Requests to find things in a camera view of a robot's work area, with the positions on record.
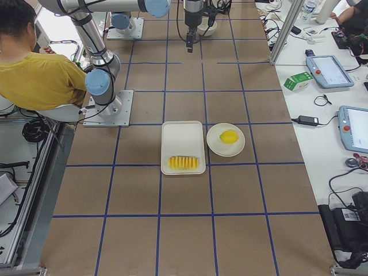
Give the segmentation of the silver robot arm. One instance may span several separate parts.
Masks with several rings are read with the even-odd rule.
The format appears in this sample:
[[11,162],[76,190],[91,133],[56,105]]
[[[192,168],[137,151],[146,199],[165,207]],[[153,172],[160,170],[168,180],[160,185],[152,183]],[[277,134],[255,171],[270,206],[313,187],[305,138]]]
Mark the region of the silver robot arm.
[[111,26],[122,31],[132,32],[134,23],[131,20],[131,12],[113,12],[110,17]]
[[40,5],[60,16],[70,17],[83,45],[93,70],[86,75],[85,84],[91,94],[97,115],[108,117],[121,110],[121,100],[114,90],[114,81],[120,70],[118,56],[108,50],[104,39],[93,21],[94,12],[111,12],[120,22],[117,29],[126,29],[130,18],[123,19],[129,12],[146,12],[156,18],[164,17],[171,1],[40,1]]

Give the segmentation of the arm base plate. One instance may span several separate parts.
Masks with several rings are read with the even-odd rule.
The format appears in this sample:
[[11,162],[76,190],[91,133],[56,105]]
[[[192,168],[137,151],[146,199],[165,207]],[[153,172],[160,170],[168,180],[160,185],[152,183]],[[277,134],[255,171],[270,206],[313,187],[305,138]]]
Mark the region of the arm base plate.
[[116,92],[114,101],[104,109],[104,106],[95,104],[90,96],[88,105],[94,105],[87,109],[83,120],[84,127],[128,127],[130,123],[133,103],[133,90],[120,90]]
[[144,18],[113,17],[108,40],[140,40],[143,34]]

